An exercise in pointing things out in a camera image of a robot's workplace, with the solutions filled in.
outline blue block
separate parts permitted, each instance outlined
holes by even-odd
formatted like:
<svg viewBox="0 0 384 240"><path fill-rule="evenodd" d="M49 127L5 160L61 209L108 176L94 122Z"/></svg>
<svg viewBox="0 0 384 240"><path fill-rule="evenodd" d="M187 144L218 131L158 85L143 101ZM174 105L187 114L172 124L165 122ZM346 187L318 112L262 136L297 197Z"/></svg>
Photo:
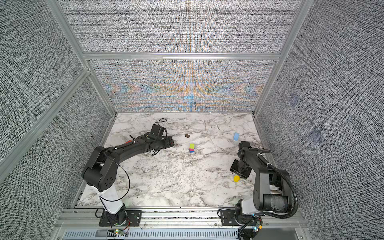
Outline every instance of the blue block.
<svg viewBox="0 0 384 240"><path fill-rule="evenodd" d="M235 141L237 141L237 140L239 140L239 136L240 136L240 134L238 134L238 133L235 132L235 135L233 136L233 139L234 139Z"/></svg>

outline colorful pattern on wall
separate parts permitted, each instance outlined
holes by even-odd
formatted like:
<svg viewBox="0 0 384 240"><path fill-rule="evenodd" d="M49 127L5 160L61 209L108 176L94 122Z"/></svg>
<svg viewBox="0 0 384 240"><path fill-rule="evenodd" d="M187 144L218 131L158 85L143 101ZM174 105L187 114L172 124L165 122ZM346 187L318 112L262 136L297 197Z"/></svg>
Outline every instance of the colorful pattern on wall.
<svg viewBox="0 0 384 240"><path fill-rule="evenodd" d="M117 112L252 111L270 60L91 60Z"/></svg>

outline metal vent grille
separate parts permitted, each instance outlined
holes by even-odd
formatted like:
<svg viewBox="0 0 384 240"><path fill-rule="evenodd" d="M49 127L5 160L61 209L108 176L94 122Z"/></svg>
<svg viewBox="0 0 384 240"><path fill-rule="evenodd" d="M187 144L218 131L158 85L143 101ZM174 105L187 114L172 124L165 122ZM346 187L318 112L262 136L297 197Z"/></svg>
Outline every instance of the metal vent grille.
<svg viewBox="0 0 384 240"><path fill-rule="evenodd" d="M115 239L237 239L237 229L130 229ZM107 230L68 230L64 240L113 238Z"/></svg>

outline marble table surface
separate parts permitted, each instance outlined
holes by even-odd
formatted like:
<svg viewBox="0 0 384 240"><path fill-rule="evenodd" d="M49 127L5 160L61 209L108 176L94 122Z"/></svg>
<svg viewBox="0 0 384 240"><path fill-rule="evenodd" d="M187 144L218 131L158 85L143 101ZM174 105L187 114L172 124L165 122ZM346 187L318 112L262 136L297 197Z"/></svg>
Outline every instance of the marble table surface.
<svg viewBox="0 0 384 240"><path fill-rule="evenodd" d="M175 146L155 156L148 152L122 162L131 179L131 189L123 199L127 207L225 207L252 197L255 173L234 182L230 172L240 141L262 147L250 113L121 113L105 147L148 132L160 118L167 119L161 125ZM238 141L233 140L235 132L240 134ZM189 153L190 143L195 144L194 153ZM115 186L119 196L126 193L128 179L121 169ZM87 185L78 206L102 204Z"/></svg>

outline textured gray backdrop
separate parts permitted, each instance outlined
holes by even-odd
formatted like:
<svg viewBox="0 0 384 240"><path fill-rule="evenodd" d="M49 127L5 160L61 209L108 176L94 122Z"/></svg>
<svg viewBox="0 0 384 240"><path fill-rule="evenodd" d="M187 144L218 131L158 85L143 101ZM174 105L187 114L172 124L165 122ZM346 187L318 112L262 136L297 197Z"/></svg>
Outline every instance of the textured gray backdrop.
<svg viewBox="0 0 384 240"><path fill-rule="evenodd" d="M110 115L88 78L0 185L0 239L49 239ZM22 235L15 231L22 226Z"/></svg>
<svg viewBox="0 0 384 240"><path fill-rule="evenodd" d="M91 60L117 112L252 111L269 60Z"/></svg>
<svg viewBox="0 0 384 240"><path fill-rule="evenodd" d="M85 51L274 52L301 0L59 0Z"/></svg>
<svg viewBox="0 0 384 240"><path fill-rule="evenodd" d="M313 239L384 239L383 18L316 0L258 116Z"/></svg>
<svg viewBox="0 0 384 240"><path fill-rule="evenodd" d="M43 0L3 1L0 13L1 161L83 68ZM0 239L49 239L109 119L86 79L0 184Z"/></svg>
<svg viewBox="0 0 384 240"><path fill-rule="evenodd" d="M43 0L0 13L1 162L83 68Z"/></svg>

